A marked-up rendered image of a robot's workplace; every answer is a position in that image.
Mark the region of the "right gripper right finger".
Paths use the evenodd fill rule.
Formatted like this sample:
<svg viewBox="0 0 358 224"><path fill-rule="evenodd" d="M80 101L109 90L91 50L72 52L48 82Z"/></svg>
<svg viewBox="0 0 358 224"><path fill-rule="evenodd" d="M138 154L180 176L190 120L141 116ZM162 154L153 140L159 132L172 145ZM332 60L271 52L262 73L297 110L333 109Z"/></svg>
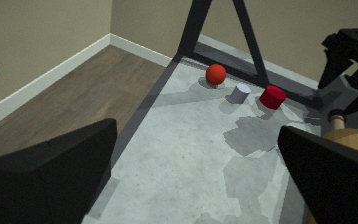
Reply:
<svg viewBox="0 0 358 224"><path fill-rule="evenodd" d="M317 224L358 224L358 150L293 126L277 144Z"/></svg>

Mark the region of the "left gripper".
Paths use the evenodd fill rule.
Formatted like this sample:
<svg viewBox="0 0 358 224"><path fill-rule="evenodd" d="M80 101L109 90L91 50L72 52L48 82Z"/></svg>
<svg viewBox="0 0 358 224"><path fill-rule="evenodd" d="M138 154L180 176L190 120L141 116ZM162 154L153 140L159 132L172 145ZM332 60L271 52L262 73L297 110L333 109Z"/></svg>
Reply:
<svg viewBox="0 0 358 224"><path fill-rule="evenodd" d="M354 64L349 59L340 56L340 53L338 53L336 50L332 50L330 48L335 36L336 33L327 36L327 38L322 43L322 45L325 46L328 50L324 49L327 57L327 63L317 86L319 89L323 89L329 85L333 80L335 80L339 75L341 75L345 70ZM358 97L352 103L350 103L342 113L349 115L357 111Z"/></svg>

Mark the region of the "grey cylinder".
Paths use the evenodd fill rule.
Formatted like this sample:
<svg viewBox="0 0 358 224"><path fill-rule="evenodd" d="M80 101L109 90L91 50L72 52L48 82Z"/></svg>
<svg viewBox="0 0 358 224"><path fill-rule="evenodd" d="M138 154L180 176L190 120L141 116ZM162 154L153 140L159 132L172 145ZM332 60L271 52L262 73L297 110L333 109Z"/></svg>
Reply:
<svg viewBox="0 0 358 224"><path fill-rule="evenodd" d="M251 90L248 86L244 84L237 84L234 91L232 92L230 98L233 102L237 104L243 104Z"/></svg>

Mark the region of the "tan cardboard roll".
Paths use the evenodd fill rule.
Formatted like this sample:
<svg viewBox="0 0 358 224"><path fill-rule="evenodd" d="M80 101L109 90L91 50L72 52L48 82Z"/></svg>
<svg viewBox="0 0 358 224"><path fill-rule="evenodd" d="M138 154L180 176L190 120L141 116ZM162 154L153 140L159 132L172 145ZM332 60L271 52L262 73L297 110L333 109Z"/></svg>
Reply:
<svg viewBox="0 0 358 224"><path fill-rule="evenodd" d="M321 137L358 150L358 129L337 129L330 131ZM306 224L316 224L309 208L307 210Z"/></svg>

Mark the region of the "tan cylindrical bar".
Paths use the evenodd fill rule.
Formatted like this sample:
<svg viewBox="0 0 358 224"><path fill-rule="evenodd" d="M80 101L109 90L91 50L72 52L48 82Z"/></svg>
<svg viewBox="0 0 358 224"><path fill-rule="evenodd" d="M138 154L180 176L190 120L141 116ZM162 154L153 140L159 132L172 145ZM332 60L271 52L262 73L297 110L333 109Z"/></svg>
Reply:
<svg viewBox="0 0 358 224"><path fill-rule="evenodd" d="M341 109L333 109L328 113L328 122L331 124L330 131L344 129L347 115L344 115L342 111Z"/></svg>

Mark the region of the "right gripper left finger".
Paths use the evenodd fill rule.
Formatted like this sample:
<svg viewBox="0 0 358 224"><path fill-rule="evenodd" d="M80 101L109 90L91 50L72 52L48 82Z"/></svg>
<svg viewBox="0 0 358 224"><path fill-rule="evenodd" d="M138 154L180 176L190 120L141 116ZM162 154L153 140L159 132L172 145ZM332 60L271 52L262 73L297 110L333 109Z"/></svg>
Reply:
<svg viewBox="0 0 358 224"><path fill-rule="evenodd" d="M116 140L106 118L0 156L0 224L81 224Z"/></svg>

